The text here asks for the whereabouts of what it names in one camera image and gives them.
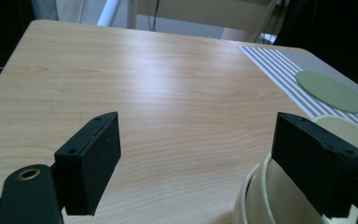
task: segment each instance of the striped placemat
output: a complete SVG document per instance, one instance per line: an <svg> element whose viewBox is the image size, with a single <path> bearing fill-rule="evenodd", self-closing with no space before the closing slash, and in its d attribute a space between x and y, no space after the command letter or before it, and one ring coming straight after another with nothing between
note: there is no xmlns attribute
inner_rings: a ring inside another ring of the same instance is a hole
<svg viewBox="0 0 358 224"><path fill-rule="evenodd" d="M358 124L358 114L343 112L309 95L296 82L301 71L319 73L335 79L358 93L358 84L309 52L242 47L240 49L278 85L311 119L335 115Z"/></svg>

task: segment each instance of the white floor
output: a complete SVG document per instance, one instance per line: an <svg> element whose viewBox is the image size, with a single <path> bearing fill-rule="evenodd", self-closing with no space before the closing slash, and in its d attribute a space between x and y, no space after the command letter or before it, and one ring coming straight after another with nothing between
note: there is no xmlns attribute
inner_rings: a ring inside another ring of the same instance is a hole
<svg viewBox="0 0 358 224"><path fill-rule="evenodd" d="M56 0L60 21L79 22L81 2L83 0ZM103 11L106 0L86 0L82 23L96 24ZM121 0L113 26L126 28L128 0ZM137 16L137 29L149 31L149 23L153 23L154 15ZM194 35L210 38L221 38L223 27L198 24L186 21L175 21L156 18L156 31L169 34Z"/></svg>

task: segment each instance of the screw hole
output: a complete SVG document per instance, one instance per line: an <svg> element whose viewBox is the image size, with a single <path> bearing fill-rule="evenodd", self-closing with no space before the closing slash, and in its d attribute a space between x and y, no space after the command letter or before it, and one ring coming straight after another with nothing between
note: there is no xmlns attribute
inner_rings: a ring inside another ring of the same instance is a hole
<svg viewBox="0 0 358 224"><path fill-rule="evenodd" d="M39 169L26 170L19 175L19 180L21 180L21 181L30 180L32 178L35 178L39 174L40 174Z"/></svg>
<svg viewBox="0 0 358 224"><path fill-rule="evenodd" d="M69 154L74 154L76 152L77 152L77 149L75 149L75 148L71 148L71 149L68 150Z"/></svg>

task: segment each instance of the wooden table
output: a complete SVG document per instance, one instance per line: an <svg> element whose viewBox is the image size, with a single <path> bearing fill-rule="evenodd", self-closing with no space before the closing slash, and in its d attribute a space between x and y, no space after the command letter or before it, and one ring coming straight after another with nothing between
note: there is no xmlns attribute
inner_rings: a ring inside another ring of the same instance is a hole
<svg viewBox="0 0 358 224"><path fill-rule="evenodd" d="M277 112L305 117L238 45L254 46L35 21L0 76L0 194L9 174L51 165L89 119L117 111L122 157L96 216L65 223L230 223Z"/></svg>

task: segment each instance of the black cable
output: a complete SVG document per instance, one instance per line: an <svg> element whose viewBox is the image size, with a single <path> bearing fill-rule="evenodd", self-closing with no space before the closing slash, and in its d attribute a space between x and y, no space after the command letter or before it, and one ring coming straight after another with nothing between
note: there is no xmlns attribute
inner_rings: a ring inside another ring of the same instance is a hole
<svg viewBox="0 0 358 224"><path fill-rule="evenodd" d="M275 39L274 45L287 45L287 41L291 36L291 31L296 27L296 22L300 17L300 14L303 13L303 9L306 7L307 3L308 1L291 1L288 4L282 29Z"/></svg>
<svg viewBox="0 0 358 224"><path fill-rule="evenodd" d="M152 31L152 25L150 24L150 0L147 0L147 23L149 24L149 31Z"/></svg>
<svg viewBox="0 0 358 224"><path fill-rule="evenodd" d="M315 18L316 18L316 7L318 6L318 0L315 0L315 5L313 6L313 15L312 15L312 22L310 24L310 36L308 38L308 43L310 43L310 40L312 39L312 33L313 33L313 27L315 25Z"/></svg>
<svg viewBox="0 0 358 224"><path fill-rule="evenodd" d="M286 4L286 1L285 1L285 0L282 0L282 1L281 1L281 6L280 6L279 11L278 11L277 19L275 20L274 26L272 27L271 36L269 37L269 41L268 41L268 42L270 43L270 45L271 45L271 38L272 38L272 36L274 35L275 28L276 28L277 23L278 23L278 19L279 19L279 17L281 16L282 8L284 7L285 4Z"/></svg>
<svg viewBox="0 0 358 224"><path fill-rule="evenodd" d="M157 0L156 11L155 11L155 19L153 21L153 27L152 27L152 31L154 31L154 32L156 32L156 17L157 17L157 12L158 12L158 5L159 5L159 0Z"/></svg>

